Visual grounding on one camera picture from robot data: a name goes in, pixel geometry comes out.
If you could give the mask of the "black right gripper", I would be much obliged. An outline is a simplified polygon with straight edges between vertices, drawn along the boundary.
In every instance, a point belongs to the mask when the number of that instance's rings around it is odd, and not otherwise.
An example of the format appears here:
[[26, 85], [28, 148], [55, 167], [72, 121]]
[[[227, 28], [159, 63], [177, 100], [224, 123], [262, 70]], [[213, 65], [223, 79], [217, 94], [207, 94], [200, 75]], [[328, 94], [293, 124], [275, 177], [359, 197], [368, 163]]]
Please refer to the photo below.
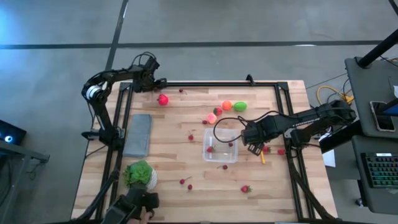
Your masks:
[[258, 122], [248, 121], [246, 127], [241, 131], [241, 139], [244, 146], [249, 145], [249, 152], [259, 156], [265, 146], [262, 142], [275, 139], [275, 121], [273, 119], [263, 119]]

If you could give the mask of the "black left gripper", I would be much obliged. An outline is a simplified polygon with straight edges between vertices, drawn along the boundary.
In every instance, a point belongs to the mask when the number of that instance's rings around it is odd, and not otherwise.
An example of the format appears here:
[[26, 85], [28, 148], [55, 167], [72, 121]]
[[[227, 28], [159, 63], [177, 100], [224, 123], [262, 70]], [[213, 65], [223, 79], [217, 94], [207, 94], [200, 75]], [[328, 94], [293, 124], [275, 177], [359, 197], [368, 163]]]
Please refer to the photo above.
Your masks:
[[167, 79], [154, 78], [155, 70], [138, 70], [136, 72], [136, 92], [160, 91], [167, 87]]

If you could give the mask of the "clear plastic tupperware container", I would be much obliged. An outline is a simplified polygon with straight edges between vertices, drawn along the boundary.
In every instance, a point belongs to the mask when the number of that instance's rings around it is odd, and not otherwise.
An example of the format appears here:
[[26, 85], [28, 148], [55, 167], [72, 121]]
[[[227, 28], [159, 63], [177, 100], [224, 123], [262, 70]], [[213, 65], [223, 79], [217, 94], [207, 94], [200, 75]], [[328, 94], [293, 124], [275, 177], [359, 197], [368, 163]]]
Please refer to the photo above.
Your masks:
[[[205, 129], [203, 135], [203, 159], [207, 162], [235, 163], [238, 161], [238, 136], [237, 129], [221, 129], [213, 128]], [[229, 147], [228, 143], [232, 142], [233, 146]], [[209, 146], [215, 147], [214, 153], [208, 153], [206, 149]]]

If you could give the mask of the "grey folded cloth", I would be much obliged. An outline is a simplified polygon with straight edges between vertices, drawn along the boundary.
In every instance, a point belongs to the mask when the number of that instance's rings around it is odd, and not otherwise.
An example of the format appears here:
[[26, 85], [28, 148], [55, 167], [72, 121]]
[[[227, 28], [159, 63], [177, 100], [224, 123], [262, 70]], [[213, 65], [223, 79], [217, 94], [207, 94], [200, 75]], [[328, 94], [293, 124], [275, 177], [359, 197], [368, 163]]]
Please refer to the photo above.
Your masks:
[[150, 114], [134, 114], [127, 132], [124, 145], [124, 157], [143, 158], [149, 155], [149, 139], [152, 129]]

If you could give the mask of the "white paper sheet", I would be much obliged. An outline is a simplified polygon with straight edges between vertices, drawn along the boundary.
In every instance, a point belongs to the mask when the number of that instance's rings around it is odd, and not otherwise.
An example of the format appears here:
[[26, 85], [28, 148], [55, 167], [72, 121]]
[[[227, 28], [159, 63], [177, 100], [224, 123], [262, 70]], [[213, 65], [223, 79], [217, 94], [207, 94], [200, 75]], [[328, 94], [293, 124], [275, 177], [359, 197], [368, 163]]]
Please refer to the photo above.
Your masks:
[[324, 165], [327, 167], [336, 167], [335, 150], [332, 149], [322, 154]]

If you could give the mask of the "green lettuce in bowl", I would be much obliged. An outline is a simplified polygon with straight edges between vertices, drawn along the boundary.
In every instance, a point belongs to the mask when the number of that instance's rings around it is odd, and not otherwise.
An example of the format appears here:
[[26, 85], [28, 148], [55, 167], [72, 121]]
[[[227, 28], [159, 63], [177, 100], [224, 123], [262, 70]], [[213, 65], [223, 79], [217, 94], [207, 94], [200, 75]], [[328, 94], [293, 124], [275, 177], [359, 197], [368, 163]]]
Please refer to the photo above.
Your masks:
[[153, 190], [157, 185], [158, 176], [145, 160], [140, 160], [128, 165], [123, 171], [123, 181], [128, 188], [142, 184], [148, 190]]

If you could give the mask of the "dark grey keyboard desk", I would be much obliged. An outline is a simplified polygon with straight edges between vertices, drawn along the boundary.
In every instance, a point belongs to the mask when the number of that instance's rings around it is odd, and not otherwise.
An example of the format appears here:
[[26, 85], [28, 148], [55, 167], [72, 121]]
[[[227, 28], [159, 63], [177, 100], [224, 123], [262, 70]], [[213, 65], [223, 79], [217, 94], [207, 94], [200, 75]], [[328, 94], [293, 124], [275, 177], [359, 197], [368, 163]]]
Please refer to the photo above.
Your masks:
[[351, 142], [359, 170], [361, 204], [373, 213], [398, 215], [398, 189], [371, 188], [361, 159], [361, 153], [398, 153], [398, 140], [354, 136]]

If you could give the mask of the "grey desk with pole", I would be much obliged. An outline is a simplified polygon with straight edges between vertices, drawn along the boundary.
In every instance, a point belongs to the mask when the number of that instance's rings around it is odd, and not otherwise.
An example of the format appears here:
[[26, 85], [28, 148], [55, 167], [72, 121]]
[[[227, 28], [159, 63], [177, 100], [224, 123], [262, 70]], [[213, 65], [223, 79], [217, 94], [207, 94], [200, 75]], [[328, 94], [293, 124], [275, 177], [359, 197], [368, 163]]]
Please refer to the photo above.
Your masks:
[[346, 70], [354, 95], [359, 122], [365, 136], [398, 139], [398, 117], [393, 117], [394, 132], [378, 131], [371, 112], [370, 102], [394, 100], [394, 86], [398, 86], [398, 67], [377, 60], [369, 68], [358, 66], [355, 58], [345, 60]]

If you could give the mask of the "backlit computer keyboard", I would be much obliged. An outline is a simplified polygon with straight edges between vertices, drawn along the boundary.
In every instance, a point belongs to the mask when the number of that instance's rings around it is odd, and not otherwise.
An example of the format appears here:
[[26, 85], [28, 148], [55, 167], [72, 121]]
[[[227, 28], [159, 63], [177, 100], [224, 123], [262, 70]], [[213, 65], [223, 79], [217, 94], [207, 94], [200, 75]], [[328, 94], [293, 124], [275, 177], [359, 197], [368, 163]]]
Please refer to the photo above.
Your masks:
[[366, 178], [374, 189], [398, 189], [398, 153], [361, 153]]

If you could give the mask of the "black smartphone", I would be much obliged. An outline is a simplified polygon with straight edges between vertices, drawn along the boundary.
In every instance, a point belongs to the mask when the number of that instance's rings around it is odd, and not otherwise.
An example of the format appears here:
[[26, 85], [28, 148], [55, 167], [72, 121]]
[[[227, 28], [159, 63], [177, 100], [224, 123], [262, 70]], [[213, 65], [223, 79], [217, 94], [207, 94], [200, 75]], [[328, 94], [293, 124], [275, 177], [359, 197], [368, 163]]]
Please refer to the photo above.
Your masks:
[[381, 132], [393, 133], [396, 131], [391, 116], [384, 115], [381, 109], [387, 105], [383, 101], [370, 101], [371, 113], [376, 125], [376, 129]]

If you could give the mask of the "person's hand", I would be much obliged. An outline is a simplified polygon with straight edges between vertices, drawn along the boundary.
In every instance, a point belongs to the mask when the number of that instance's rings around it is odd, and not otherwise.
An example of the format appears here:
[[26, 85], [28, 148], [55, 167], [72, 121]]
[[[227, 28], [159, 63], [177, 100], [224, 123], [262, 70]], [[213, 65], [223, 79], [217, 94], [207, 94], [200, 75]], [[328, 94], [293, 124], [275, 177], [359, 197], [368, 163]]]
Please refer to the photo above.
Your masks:
[[145, 213], [140, 219], [132, 218], [127, 224], [148, 224], [152, 218], [151, 212]]

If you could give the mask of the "grey metal bench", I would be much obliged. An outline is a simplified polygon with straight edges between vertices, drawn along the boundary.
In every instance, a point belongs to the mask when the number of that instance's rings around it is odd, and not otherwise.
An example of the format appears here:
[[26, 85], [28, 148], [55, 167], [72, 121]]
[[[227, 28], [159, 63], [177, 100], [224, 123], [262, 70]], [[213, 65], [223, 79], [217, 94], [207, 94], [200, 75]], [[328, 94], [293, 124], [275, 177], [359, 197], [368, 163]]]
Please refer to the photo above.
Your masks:
[[33, 150], [26, 149], [22, 146], [9, 144], [4, 141], [0, 141], [0, 152], [3, 154], [27, 156], [30, 159], [37, 159], [42, 163], [48, 162], [50, 158], [49, 154], [42, 154], [39, 152], [35, 152]]

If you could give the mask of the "black pole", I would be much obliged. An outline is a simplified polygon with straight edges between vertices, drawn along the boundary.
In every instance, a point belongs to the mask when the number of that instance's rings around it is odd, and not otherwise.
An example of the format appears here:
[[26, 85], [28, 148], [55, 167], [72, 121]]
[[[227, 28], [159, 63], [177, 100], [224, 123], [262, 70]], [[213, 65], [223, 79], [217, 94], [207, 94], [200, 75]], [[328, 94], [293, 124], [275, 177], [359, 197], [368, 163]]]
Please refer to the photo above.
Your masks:
[[361, 68], [368, 68], [382, 54], [387, 52], [396, 43], [398, 43], [398, 29], [396, 29], [391, 35], [384, 39], [380, 44], [375, 46], [369, 53], [360, 59], [356, 59], [356, 63]]

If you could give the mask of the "black device with blue light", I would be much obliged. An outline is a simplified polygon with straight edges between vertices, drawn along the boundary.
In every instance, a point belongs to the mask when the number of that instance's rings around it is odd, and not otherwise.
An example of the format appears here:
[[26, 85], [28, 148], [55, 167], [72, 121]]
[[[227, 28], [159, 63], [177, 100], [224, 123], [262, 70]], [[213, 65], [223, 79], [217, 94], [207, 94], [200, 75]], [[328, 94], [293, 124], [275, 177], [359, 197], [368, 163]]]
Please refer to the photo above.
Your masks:
[[0, 120], [0, 140], [20, 146], [26, 136], [26, 131]]

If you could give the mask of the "black metal table frame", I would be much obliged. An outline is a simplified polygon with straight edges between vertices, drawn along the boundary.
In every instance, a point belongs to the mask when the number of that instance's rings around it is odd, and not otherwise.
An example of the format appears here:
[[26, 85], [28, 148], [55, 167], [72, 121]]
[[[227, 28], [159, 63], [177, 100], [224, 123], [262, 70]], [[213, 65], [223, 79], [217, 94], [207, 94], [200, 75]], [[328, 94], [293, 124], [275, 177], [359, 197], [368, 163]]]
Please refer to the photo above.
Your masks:
[[[221, 163], [203, 159], [203, 135], [211, 127], [200, 120], [226, 100], [247, 103], [242, 112], [246, 119], [270, 110], [285, 114], [307, 110], [303, 82], [170, 82], [163, 94], [169, 98], [166, 106], [157, 103], [157, 93], [132, 93], [127, 83], [119, 82], [106, 102], [111, 121], [124, 132], [134, 114], [152, 116], [147, 162], [157, 173], [154, 191], [160, 198], [153, 222], [294, 222], [299, 215], [309, 215], [308, 200], [292, 185], [287, 157], [278, 154], [285, 144], [283, 137], [271, 141], [265, 164], [239, 142], [238, 161], [226, 170], [218, 169]], [[180, 184], [187, 177], [191, 178]], [[243, 193], [244, 185], [252, 191]]]

